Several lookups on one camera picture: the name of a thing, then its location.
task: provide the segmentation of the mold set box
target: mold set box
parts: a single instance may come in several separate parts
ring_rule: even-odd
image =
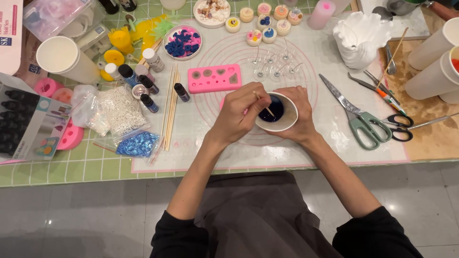
[[[0,73],[0,159],[51,160],[71,110]]]

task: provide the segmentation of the white bottle cap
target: white bottle cap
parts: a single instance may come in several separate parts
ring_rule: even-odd
[[[118,75],[120,75],[118,72],[118,67],[114,63],[108,63],[105,66],[105,71],[113,78],[118,77]]]
[[[155,62],[156,59],[158,59],[158,54],[155,53],[155,51],[152,49],[152,48],[147,48],[143,51],[142,53],[143,57],[145,58],[145,60],[147,60],[148,62]]]

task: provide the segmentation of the pink candle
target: pink candle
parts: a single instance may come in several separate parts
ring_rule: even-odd
[[[311,17],[308,19],[309,27],[314,30],[325,28],[335,9],[335,4],[331,0],[320,0],[317,2]]]

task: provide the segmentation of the hand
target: hand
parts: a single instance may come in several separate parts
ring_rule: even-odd
[[[291,99],[298,109],[298,120],[289,129],[281,132],[268,132],[269,135],[275,135],[280,138],[289,139],[299,144],[304,144],[310,139],[317,137],[313,123],[313,109],[308,100],[308,90],[301,86],[281,88],[274,90]]]
[[[253,91],[258,93],[260,99],[257,99]],[[252,130],[255,118],[270,104],[271,97],[264,90],[263,84],[251,82],[240,87],[226,95],[222,110],[207,136],[225,148]]]

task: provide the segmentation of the blue glitter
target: blue glitter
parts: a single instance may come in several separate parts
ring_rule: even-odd
[[[159,144],[159,135],[142,132],[119,143],[116,154],[132,157],[150,157]]]

